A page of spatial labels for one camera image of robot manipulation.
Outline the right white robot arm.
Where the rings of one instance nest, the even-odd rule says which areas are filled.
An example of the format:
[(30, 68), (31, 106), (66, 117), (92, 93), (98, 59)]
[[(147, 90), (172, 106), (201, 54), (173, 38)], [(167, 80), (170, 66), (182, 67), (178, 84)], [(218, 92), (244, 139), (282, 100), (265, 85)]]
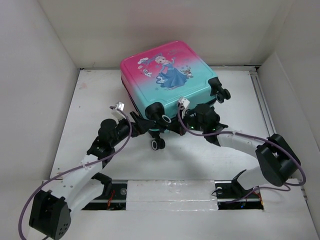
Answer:
[(240, 171), (231, 181), (230, 188), (237, 197), (243, 197), (249, 191), (271, 184), (273, 189), (289, 188), (288, 180), (297, 170), (301, 171), (301, 162), (285, 139), (279, 134), (261, 138), (237, 131), (221, 124), (214, 108), (208, 104), (198, 104), (189, 109), (189, 105), (176, 103), (176, 119), (184, 132), (203, 137), (207, 142), (247, 154), (258, 161), (258, 166)]

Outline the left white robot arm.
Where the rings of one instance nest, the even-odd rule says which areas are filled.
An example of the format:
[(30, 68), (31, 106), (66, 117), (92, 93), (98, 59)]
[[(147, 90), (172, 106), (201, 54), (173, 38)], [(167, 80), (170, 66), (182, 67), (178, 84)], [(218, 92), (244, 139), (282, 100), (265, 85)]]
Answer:
[(72, 218), (93, 199), (107, 198), (111, 194), (112, 180), (101, 173), (117, 154), (115, 146), (121, 141), (143, 135), (155, 123), (135, 112), (133, 122), (116, 110), (118, 120), (111, 118), (101, 122), (98, 136), (77, 167), (57, 175), (63, 177), (47, 191), (39, 189), (33, 197), (29, 226), (53, 240), (61, 239), (69, 229)]

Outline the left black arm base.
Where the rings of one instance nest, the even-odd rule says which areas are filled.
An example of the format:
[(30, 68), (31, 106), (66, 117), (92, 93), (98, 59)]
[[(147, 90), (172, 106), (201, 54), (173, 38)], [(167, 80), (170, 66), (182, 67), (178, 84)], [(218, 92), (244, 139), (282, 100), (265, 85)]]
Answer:
[(125, 211), (128, 193), (127, 180), (113, 180), (111, 177), (98, 173), (94, 180), (103, 184), (103, 192), (100, 196), (89, 202), (84, 211)]

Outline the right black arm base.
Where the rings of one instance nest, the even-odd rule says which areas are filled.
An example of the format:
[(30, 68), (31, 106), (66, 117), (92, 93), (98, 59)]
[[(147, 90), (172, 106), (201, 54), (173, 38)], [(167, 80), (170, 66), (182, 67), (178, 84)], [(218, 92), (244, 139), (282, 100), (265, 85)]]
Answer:
[(218, 210), (263, 210), (261, 196), (244, 190), (231, 180), (217, 180), (211, 193), (217, 200)]

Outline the teal pink suitcase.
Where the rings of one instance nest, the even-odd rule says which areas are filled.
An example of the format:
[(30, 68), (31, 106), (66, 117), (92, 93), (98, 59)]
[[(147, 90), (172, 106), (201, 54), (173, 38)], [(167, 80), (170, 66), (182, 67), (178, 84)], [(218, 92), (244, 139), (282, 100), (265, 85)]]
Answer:
[(185, 43), (173, 41), (123, 59), (121, 81), (138, 115), (152, 120), (148, 132), (153, 150), (166, 144), (160, 137), (176, 118), (180, 97), (199, 104), (223, 103), (230, 92), (222, 87), (218, 75)]

